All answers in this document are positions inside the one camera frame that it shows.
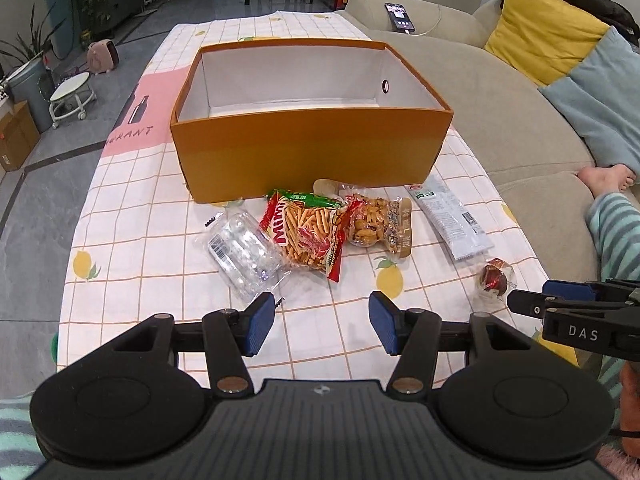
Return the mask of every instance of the person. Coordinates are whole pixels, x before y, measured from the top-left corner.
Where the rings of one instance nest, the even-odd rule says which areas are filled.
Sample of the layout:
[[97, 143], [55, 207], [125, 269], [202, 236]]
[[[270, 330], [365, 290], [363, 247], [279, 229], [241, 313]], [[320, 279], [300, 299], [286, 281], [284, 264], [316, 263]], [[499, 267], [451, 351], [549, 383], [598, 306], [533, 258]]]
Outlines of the person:
[[[601, 279], [640, 280], [640, 211], [622, 194], [635, 182], [634, 172], [618, 164], [611, 168], [583, 168], [578, 178], [594, 198], [586, 222], [601, 260]], [[640, 431], [638, 371], [629, 362], [604, 356], [598, 380], [614, 399], [614, 426], [623, 431]], [[629, 456], [640, 458], [640, 438], [622, 438], [618, 444]]]

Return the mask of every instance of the hand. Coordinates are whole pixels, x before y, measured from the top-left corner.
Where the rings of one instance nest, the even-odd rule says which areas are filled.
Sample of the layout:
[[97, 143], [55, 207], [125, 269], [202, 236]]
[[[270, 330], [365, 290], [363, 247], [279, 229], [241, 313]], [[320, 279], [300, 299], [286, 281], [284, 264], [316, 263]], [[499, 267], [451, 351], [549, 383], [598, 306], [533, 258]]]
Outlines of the hand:
[[[626, 362], [620, 371], [620, 430], [640, 431], [640, 374]], [[622, 447], [634, 458], [640, 458], [640, 438], [623, 438]]]

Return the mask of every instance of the phone screen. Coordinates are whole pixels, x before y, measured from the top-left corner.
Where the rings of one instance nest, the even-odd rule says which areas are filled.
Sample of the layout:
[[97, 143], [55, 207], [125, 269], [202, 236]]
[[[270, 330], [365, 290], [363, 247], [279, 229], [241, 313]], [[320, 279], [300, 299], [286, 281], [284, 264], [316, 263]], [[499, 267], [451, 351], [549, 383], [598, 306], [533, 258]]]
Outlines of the phone screen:
[[415, 30], [414, 24], [411, 22], [409, 15], [404, 10], [404, 7], [400, 4], [385, 4], [386, 12], [389, 14], [391, 23], [394, 28], [399, 32], [408, 30], [413, 32]]

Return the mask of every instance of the white stool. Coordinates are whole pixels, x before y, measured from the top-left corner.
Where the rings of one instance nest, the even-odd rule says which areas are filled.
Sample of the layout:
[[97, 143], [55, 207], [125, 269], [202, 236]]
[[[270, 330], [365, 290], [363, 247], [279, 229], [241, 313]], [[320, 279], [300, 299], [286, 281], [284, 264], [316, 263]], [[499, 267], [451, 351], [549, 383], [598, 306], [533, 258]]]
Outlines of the white stool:
[[[89, 92], [89, 97], [85, 99], [83, 102], [80, 99], [80, 92]], [[63, 105], [65, 105], [66, 100], [71, 96], [76, 98], [76, 104], [78, 105], [76, 108], [71, 110], [66, 114], [62, 114], [57, 116], [56, 111]], [[76, 112], [78, 113], [78, 119], [81, 121], [86, 118], [86, 111], [84, 107], [87, 106], [91, 101], [96, 100], [97, 97], [95, 95], [94, 89], [91, 88], [91, 84], [89, 83], [89, 73], [82, 72], [81, 74], [70, 77], [69, 79], [60, 83], [60, 86], [56, 88], [56, 91], [53, 92], [51, 96], [51, 104], [49, 105], [49, 113], [51, 114], [51, 119], [53, 120], [53, 128], [56, 129], [60, 124], [61, 119], [66, 119], [67, 117], [71, 117]]]

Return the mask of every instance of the pink patch on tablecloth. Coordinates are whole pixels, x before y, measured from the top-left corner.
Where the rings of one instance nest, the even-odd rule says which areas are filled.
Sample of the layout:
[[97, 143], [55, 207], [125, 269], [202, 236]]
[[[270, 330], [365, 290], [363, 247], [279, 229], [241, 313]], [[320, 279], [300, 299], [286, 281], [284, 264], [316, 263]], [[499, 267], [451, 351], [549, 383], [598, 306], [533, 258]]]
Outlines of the pink patch on tablecloth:
[[120, 124], [116, 124], [107, 138], [101, 156], [119, 155], [172, 142], [169, 121], [180, 88], [187, 78], [189, 67], [146, 74], [140, 78], [129, 99]]

